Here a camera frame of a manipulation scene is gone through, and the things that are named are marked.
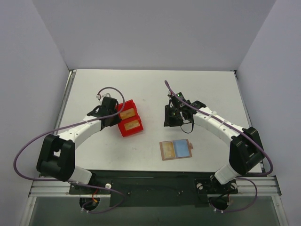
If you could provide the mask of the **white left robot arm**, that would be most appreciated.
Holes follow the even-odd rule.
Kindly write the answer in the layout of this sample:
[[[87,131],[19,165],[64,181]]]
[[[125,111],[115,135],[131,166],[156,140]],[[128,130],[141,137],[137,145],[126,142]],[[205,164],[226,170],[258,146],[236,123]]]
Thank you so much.
[[[37,171],[59,181],[80,183],[87,194],[96,190],[97,182],[93,173],[75,165],[76,148],[95,133],[106,127],[112,127],[121,119],[116,115],[118,101],[110,96],[103,97],[101,104],[89,112],[82,120],[83,124],[69,128],[58,135],[47,135],[42,144],[37,162]]]

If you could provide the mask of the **tan leather card holder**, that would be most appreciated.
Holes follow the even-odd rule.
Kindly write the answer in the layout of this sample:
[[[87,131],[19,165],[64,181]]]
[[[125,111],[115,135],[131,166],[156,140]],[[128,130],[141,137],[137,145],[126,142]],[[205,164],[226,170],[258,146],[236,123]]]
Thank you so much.
[[[164,159],[163,153],[162,153],[162,142],[160,142],[159,146],[160,146],[161,158],[163,161],[192,157],[191,151],[193,149],[193,145],[191,142],[189,142],[188,139],[179,139],[179,140],[172,140],[172,141],[167,141],[167,142],[173,142],[175,157],[172,159]]]

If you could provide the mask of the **red plastic bin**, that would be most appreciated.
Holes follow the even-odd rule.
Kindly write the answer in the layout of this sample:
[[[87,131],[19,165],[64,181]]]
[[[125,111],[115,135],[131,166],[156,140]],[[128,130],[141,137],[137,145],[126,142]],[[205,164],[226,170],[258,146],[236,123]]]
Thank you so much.
[[[136,107],[134,101],[132,99],[130,99],[130,100],[126,101],[124,104],[123,103],[119,104],[118,105],[118,111],[120,111],[122,107],[124,107],[122,111],[125,111],[125,110],[130,109],[130,108],[134,108],[135,113],[136,113],[136,116],[125,119],[125,120],[121,119],[121,122],[118,123],[118,128],[119,128],[122,136],[123,137],[128,137],[128,136],[131,136],[131,135],[134,135],[136,133],[139,133],[139,132],[143,131],[143,124],[142,124],[141,118],[138,114],[137,107]],[[124,124],[128,123],[130,121],[133,121],[133,120],[138,120],[140,122],[140,127],[137,127],[137,128],[126,131],[125,127],[124,127]]]

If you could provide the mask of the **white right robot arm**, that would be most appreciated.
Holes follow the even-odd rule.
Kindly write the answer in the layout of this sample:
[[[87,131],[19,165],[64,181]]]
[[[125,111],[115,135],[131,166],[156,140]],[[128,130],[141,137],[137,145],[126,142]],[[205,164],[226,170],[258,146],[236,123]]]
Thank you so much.
[[[185,100],[182,93],[167,95],[165,105],[165,127],[180,127],[187,121],[193,128],[200,126],[221,139],[229,148],[228,163],[218,169],[210,180],[211,189],[222,192],[235,177],[244,176],[264,158],[258,147],[262,147],[258,131],[245,129],[228,122],[200,101]]]

